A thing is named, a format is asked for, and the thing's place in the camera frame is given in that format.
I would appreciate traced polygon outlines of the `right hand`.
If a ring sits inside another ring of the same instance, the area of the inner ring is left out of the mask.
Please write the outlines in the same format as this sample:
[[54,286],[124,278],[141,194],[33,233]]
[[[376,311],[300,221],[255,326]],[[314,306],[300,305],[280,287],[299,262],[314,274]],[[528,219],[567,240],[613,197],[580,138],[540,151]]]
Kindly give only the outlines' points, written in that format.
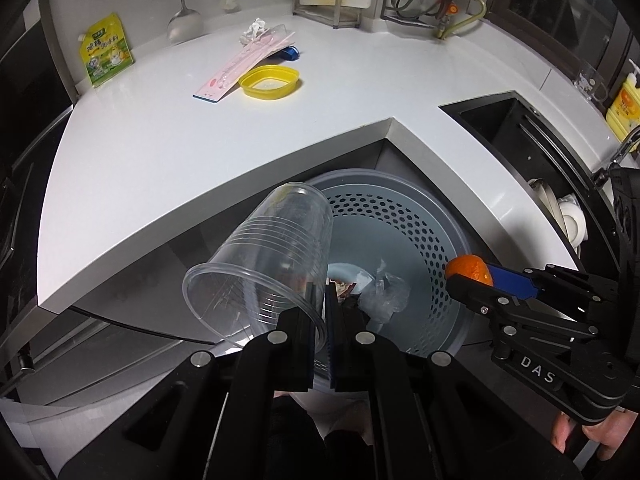
[[[603,421],[594,426],[582,426],[582,433],[591,441],[597,442],[600,460],[610,460],[627,437],[638,414],[633,411],[615,410]],[[563,453],[566,441],[576,427],[576,422],[567,414],[556,414],[552,424],[550,442]]]

